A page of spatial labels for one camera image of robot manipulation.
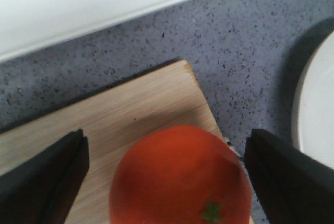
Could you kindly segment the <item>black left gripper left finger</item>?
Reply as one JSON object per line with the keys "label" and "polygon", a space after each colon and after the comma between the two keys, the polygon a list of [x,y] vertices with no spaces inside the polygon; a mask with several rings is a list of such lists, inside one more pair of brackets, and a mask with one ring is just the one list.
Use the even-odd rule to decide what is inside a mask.
{"label": "black left gripper left finger", "polygon": [[64,223],[89,166],[79,129],[1,175],[1,223]]}

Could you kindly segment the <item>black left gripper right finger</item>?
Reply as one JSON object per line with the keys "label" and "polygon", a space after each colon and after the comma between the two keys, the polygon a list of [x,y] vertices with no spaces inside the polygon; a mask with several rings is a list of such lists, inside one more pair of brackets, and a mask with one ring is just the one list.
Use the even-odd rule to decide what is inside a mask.
{"label": "black left gripper right finger", "polygon": [[270,223],[333,223],[333,169],[264,129],[253,129],[244,162]]}

